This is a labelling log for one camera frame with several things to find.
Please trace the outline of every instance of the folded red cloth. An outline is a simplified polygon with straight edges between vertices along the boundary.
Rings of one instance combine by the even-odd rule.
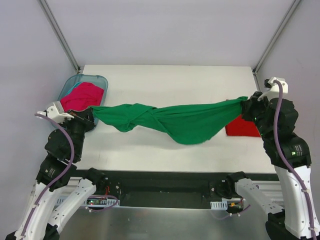
[[[260,137],[256,125],[252,121],[243,120],[241,116],[225,126],[225,132],[228,136]]]
[[[65,112],[68,110],[83,111],[89,106],[99,106],[104,90],[90,82],[83,82],[60,102]]]

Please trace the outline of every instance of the white table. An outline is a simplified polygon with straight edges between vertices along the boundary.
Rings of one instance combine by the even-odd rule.
[[[250,67],[86,65],[83,74],[108,80],[105,106],[208,104],[257,90]],[[275,173],[259,137],[230,137],[223,128],[203,144],[182,145],[149,128],[123,133],[101,121],[86,133],[76,165],[80,170]]]

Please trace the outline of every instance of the white wall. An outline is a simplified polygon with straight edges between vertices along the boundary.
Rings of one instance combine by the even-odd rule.
[[[299,112],[295,132],[311,150],[311,186],[320,216],[320,1],[302,1],[258,73],[260,86],[271,76],[285,78],[288,99]]]
[[[74,74],[36,0],[0,1],[0,239],[18,228],[46,156],[50,125],[33,114]]]
[[[255,67],[293,0],[48,0],[85,64]]]

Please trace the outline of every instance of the translucent blue bin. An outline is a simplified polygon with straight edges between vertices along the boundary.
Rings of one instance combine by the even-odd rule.
[[[92,83],[99,88],[103,89],[103,96],[100,102],[100,106],[103,106],[105,103],[107,90],[108,90],[108,81],[103,76],[100,75],[85,75],[85,74],[77,74],[70,77],[64,84],[62,91],[58,97],[58,101],[60,101],[63,97],[65,97],[70,89],[77,83]],[[94,118],[94,123],[97,125],[99,122],[98,118]]]

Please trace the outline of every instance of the green cloth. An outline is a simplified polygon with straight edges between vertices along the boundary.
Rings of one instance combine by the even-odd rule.
[[[170,135],[180,144],[200,144],[211,139],[224,126],[241,114],[242,96],[213,104],[154,106],[122,104],[92,106],[93,116],[120,132],[128,132],[137,125]]]

